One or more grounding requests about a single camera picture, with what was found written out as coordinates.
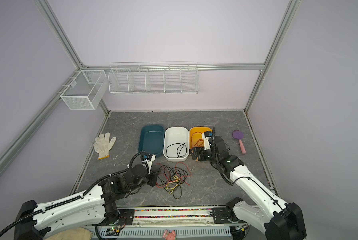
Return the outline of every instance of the white wire basket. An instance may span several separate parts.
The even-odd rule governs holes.
[[[71,110],[95,110],[107,88],[104,71],[81,70],[60,97]]]
[[[174,65],[111,63],[110,66],[108,83],[113,94],[199,92],[198,69],[193,62]]]

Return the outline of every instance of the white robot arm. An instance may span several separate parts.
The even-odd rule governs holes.
[[[301,209],[288,204],[263,185],[237,157],[231,156],[223,139],[203,133],[204,147],[190,150],[194,160],[210,161],[229,185],[238,185],[260,208],[235,198],[226,204],[225,217],[232,222],[243,220],[263,232],[268,240],[302,240],[306,229]],[[143,165],[132,166],[141,155]],[[0,237],[15,226],[14,240],[42,240],[67,229],[90,224],[124,226],[132,218],[123,217],[115,201],[135,194],[147,184],[154,186],[159,171],[151,170],[155,156],[139,152],[132,157],[127,169],[106,175],[87,190],[53,202],[36,204],[34,200],[22,205],[15,222],[0,232]]]

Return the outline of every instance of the glove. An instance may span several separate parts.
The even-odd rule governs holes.
[[[109,141],[109,132],[106,133],[106,136],[99,134],[99,137],[95,137],[94,149],[95,152],[99,153],[99,159],[109,157],[109,150],[114,146],[116,137],[111,138]]]

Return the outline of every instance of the pink handle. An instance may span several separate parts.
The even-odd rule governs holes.
[[[246,149],[244,148],[243,142],[241,141],[241,139],[239,139],[239,144],[240,144],[240,150],[241,153],[246,154]]]

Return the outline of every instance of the gray marble surface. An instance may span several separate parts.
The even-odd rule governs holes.
[[[260,162],[258,151],[253,142],[249,127],[240,111],[200,111],[200,112],[113,112],[103,132],[109,132],[110,137],[116,137],[114,147],[109,152],[109,157],[98,160],[95,153],[90,160],[82,177],[78,191],[87,189],[98,178],[127,167],[131,157],[138,152],[140,131],[148,124],[161,124],[164,128],[216,126],[216,135],[221,136],[231,150],[231,155],[238,156],[250,171],[266,186],[268,181]],[[239,129],[244,133],[242,139],[247,154],[242,155],[239,141],[232,137],[232,132]],[[153,164],[153,169],[161,163],[174,167],[174,162],[169,162],[164,156],[158,157]],[[237,185],[230,186],[223,181],[219,172],[209,162],[193,161],[188,156],[184,163],[189,167],[192,176],[188,177],[182,186],[183,195],[180,199],[174,199],[165,190],[145,185],[134,195],[126,199],[116,201],[119,207],[140,205],[224,205],[235,197],[241,197],[248,204],[255,203]]]

